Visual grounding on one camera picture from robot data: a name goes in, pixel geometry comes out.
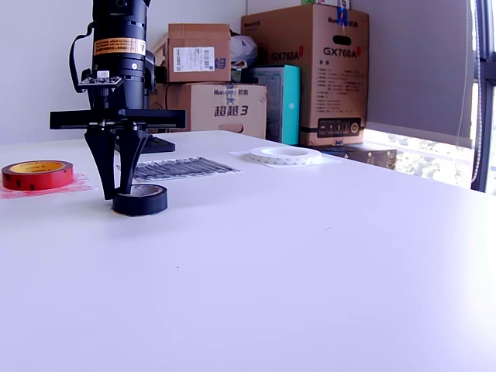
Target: black electrical tape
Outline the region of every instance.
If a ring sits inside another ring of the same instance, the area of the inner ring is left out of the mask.
[[[129,217],[160,213],[167,209],[167,189],[155,184],[134,184],[130,194],[115,195],[112,209]]]

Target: robotic arm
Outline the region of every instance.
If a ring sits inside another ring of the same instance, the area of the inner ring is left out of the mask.
[[[151,0],[94,0],[93,22],[71,47],[74,89],[88,93],[90,110],[51,112],[51,129],[86,129],[85,139],[102,179],[105,199],[130,195],[148,129],[184,129],[184,111],[149,110],[155,59],[146,50],[146,14]],[[74,46],[94,33],[91,69],[79,81]],[[114,148],[119,138],[121,184],[114,185]]]

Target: white tape roll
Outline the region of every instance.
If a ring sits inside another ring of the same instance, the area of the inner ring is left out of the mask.
[[[251,150],[249,156],[257,163],[276,165],[317,164],[322,159],[319,151],[291,146],[260,147]]]

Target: red tape roll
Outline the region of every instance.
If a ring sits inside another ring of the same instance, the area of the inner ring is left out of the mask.
[[[61,188],[73,180],[73,165],[66,161],[28,161],[8,165],[2,169],[3,185],[10,190],[39,191]]]

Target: white wall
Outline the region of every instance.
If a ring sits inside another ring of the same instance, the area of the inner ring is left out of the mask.
[[[280,8],[300,5],[300,0],[247,0],[248,14],[268,12]]]
[[[9,1],[0,22],[0,144],[81,138],[77,130],[50,131],[53,110],[88,109],[88,98],[74,91],[69,49],[76,35],[86,33],[92,0]],[[239,31],[246,0],[152,0],[148,46],[169,23],[222,22]],[[79,74],[91,66],[91,38],[76,47]]]

